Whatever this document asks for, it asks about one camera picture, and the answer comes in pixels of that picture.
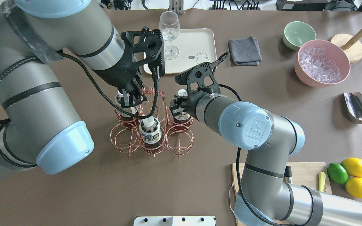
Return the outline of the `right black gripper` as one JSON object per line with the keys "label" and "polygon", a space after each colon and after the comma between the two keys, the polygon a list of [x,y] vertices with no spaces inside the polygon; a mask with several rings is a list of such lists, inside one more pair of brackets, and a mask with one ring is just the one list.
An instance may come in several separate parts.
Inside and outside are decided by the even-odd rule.
{"label": "right black gripper", "polygon": [[196,109],[200,100],[200,94],[192,94],[192,96],[176,95],[170,101],[170,110],[174,119],[186,119],[186,113],[198,120]]}

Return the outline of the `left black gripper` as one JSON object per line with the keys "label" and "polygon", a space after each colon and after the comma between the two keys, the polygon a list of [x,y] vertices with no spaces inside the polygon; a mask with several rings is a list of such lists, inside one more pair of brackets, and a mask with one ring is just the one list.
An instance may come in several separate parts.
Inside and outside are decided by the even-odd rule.
{"label": "left black gripper", "polygon": [[145,85],[139,74],[140,71],[138,71],[142,65],[141,62],[134,62],[133,56],[123,56],[108,69],[95,70],[95,73],[106,83],[118,88],[122,95],[120,104],[123,109],[134,107],[130,94],[134,94],[139,104],[147,101],[147,97],[143,93]]}

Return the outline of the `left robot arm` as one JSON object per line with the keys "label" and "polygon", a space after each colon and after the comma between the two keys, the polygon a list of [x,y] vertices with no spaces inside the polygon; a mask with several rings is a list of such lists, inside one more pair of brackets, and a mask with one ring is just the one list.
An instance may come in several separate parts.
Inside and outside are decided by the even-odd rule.
{"label": "left robot arm", "polygon": [[88,156],[92,137],[49,64],[67,48],[105,82],[139,90],[136,57],[95,0],[6,0],[0,6],[0,178],[49,175]]}

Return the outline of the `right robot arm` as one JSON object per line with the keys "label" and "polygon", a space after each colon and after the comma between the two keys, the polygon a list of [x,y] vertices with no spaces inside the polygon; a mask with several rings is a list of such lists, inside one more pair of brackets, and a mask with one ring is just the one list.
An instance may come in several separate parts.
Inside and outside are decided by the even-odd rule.
{"label": "right robot arm", "polygon": [[285,220],[299,226],[362,226],[362,202],[285,183],[289,154],[303,147],[303,129],[255,104],[220,94],[175,95],[171,111],[186,111],[234,146],[248,150],[234,214],[248,226]]}

